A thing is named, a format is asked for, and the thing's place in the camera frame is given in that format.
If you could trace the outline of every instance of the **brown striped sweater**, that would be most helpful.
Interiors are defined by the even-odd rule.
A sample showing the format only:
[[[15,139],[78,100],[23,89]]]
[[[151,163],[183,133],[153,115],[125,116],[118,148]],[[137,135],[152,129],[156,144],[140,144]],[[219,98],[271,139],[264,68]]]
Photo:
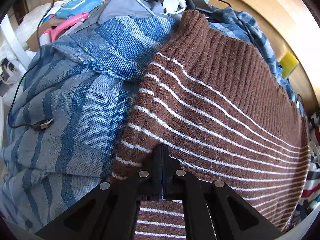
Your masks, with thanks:
[[[158,143],[199,179],[221,179],[280,230],[309,167],[306,122],[254,46],[186,11],[154,56],[119,146],[112,176],[141,169]],[[142,203],[135,239],[185,238],[182,204]]]

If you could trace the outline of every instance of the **blue striped blanket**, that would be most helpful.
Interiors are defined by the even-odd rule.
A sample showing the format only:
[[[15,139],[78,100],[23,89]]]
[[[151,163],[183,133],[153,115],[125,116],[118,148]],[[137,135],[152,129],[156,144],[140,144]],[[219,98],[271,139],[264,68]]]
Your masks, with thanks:
[[[90,36],[66,35],[29,67],[12,124],[54,119],[45,131],[9,129],[2,214],[36,232],[110,174],[116,147],[154,54],[178,21],[114,17]]]

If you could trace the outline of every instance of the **clothing pile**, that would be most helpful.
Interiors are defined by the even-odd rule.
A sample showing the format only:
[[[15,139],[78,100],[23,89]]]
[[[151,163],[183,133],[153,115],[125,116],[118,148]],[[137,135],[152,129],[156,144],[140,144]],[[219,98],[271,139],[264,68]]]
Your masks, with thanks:
[[[320,111],[309,118],[310,167],[299,204],[292,216],[291,226],[306,218],[320,203]]]
[[[184,169],[223,179],[286,230],[310,154],[303,109],[268,40],[231,8],[215,9],[220,23],[209,25],[196,11],[166,18],[159,2],[146,5],[159,16],[110,0],[35,56],[10,121],[54,124],[8,130],[2,214],[36,232],[165,143]],[[180,201],[143,203],[136,235],[185,238],[183,225]]]

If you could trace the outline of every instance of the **black cable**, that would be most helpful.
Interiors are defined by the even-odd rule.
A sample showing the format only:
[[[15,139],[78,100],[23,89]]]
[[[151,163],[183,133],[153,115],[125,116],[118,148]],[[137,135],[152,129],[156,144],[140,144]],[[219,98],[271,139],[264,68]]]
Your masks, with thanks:
[[[43,17],[41,18],[41,20],[40,20],[40,22],[39,22],[39,24],[38,24],[37,30],[36,30],[36,37],[37,37],[37,41],[38,41],[38,45],[39,45],[39,59],[38,59],[38,61],[39,61],[39,60],[41,59],[41,57],[42,57],[42,48],[41,48],[41,45],[40,45],[40,38],[39,38],[39,27],[40,27],[43,19],[44,19],[45,16],[47,15],[47,13],[52,9],[53,5],[54,5],[54,0],[52,0],[52,4],[51,4],[50,8],[45,12],[45,14],[43,15]],[[20,79],[20,82],[19,82],[19,84],[18,84],[16,93],[15,93],[15,95],[14,95],[14,97],[13,97],[13,101],[12,101],[12,104],[11,104],[11,106],[10,106],[9,113],[8,113],[8,119],[7,119],[7,121],[8,121],[8,125],[9,125],[10,128],[13,128],[13,129],[14,129],[14,128],[22,127],[22,126],[27,126],[27,127],[33,128],[33,129],[38,129],[38,128],[40,127],[40,123],[43,122],[43,121],[40,121],[40,122],[37,122],[37,123],[34,124],[34,125],[29,124],[29,123],[22,123],[22,124],[13,126],[13,125],[10,124],[10,113],[11,113],[11,111],[12,111],[13,104],[14,104],[14,102],[15,102],[15,100],[16,100],[19,87],[20,87],[23,79],[25,78],[25,76],[26,76],[35,66],[36,66],[36,64],[35,64],[32,68],[28,69],[28,70],[26,71],[26,73],[22,76],[22,78]]]
[[[226,2],[226,1],[224,1],[224,0],[217,0],[217,1],[220,1],[220,2],[226,3],[227,5],[229,5],[229,7],[231,7],[231,8],[232,8],[231,4],[230,4],[230,3],[228,3],[228,2]],[[260,52],[260,54],[261,54],[261,56],[262,56],[261,50],[260,50],[260,49],[259,49],[259,47],[257,46],[256,41],[254,40],[254,38],[253,38],[253,36],[252,36],[252,34],[251,34],[250,30],[249,30],[249,29],[248,29],[248,27],[245,25],[245,23],[243,22],[243,20],[242,20],[242,19],[240,19],[240,18],[238,17],[238,15],[237,15],[237,14],[236,14],[236,17],[237,17],[237,18],[238,18],[238,20],[241,22],[241,24],[243,25],[243,27],[244,27],[245,31],[247,32],[250,42],[251,42],[251,43],[252,43],[252,44],[253,44],[253,45],[258,49],[258,51]]]
[[[230,5],[230,3],[228,3],[228,2],[226,2],[226,1],[224,1],[224,0],[217,0],[217,1],[224,2],[224,3],[226,3],[227,5],[229,5],[230,7],[232,7],[232,6]]]

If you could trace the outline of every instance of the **blue plastic bag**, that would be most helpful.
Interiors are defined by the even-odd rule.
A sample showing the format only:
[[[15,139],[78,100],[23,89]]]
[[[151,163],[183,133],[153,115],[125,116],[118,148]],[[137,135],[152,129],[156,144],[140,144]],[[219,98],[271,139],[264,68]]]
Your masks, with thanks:
[[[90,12],[102,3],[101,0],[71,0],[61,7],[55,16],[59,19],[69,19],[74,15]]]

